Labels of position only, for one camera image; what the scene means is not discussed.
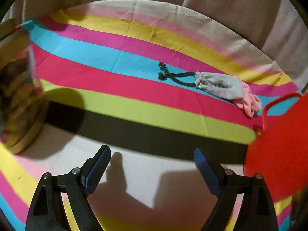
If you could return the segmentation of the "small pink fleece glove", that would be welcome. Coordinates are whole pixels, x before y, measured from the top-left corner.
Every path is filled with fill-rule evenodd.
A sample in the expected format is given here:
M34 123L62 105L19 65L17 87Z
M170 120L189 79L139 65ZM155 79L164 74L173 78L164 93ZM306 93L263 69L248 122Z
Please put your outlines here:
M242 85L243 98L233 100L235 106L242 110L247 117L252 118L262 108L262 102L258 96L252 93L250 86L240 81Z

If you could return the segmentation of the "grey drawstring pouch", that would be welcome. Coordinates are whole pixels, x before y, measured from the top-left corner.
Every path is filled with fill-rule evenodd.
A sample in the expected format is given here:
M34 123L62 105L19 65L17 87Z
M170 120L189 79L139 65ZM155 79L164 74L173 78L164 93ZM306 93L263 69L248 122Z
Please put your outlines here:
M203 71L171 73L164 62L159 62L159 67L161 70L158 73L159 80L171 79L179 85L197 88L229 101L244 98L242 84L237 77Z

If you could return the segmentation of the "red plastic pitcher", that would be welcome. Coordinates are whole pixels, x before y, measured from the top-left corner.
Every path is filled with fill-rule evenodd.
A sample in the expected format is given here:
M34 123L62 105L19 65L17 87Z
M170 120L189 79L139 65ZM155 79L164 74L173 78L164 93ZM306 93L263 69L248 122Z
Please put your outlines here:
M273 106L298 98L275 122L269 123ZM291 93L268 103L262 112L262 133L249 145L244 174L261 174L273 202L307 187L307 95Z

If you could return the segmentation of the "metal lidded snack jar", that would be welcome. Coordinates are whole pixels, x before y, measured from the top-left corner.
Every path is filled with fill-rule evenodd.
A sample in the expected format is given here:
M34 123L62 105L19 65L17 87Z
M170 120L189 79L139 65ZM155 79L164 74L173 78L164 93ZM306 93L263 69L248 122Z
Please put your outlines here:
M35 72L28 31L14 19L1 23L1 144L26 149L41 132L49 102Z

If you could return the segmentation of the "striped colourful tablecloth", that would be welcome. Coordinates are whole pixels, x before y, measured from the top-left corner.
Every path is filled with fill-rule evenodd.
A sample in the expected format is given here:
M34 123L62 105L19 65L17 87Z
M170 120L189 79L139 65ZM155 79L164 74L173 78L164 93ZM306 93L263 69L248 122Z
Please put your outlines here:
M200 230L215 204L193 163L208 148L242 173L262 114L158 78L205 71L237 76L263 105L297 92L277 63L191 9L146 0L79 5L23 23L50 104L19 154L1 149L1 210L24 230L41 175L81 166L101 145L111 162L89 203L105 230Z

